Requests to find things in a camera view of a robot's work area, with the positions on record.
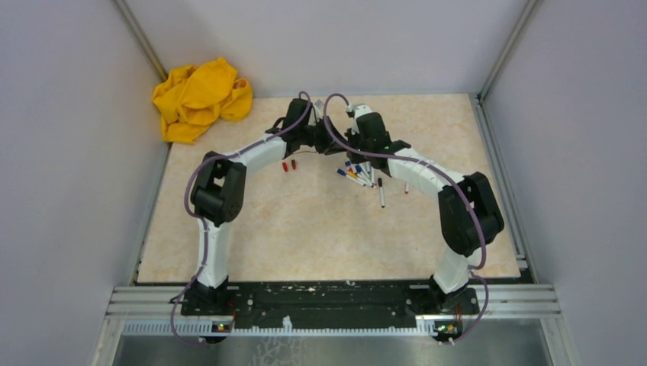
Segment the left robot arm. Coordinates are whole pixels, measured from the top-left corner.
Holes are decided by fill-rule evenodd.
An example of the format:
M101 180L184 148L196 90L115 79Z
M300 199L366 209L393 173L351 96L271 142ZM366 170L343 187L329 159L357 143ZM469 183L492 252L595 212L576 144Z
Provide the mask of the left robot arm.
M185 192L185 207L198 221L198 267L187 297L212 316L229 304L226 292L227 250L231 222L243 208L246 179L267 165L284 161L302 146L317 153L337 153L341 148L323 122L322 101L291 100L288 111L254 143L231 152L207 152L192 173Z

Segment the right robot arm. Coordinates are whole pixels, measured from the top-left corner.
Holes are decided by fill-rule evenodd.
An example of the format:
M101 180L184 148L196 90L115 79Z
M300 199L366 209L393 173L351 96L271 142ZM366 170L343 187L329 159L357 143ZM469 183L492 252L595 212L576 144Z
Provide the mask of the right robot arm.
M372 110L349 113L346 132L353 162L369 162L391 178L437 199L442 237L448 246L430 281L430 306L449 314L460 301L472 269L484 266L485 246L504 229L504 219L488 177L445 169L409 143L392 140L382 116Z

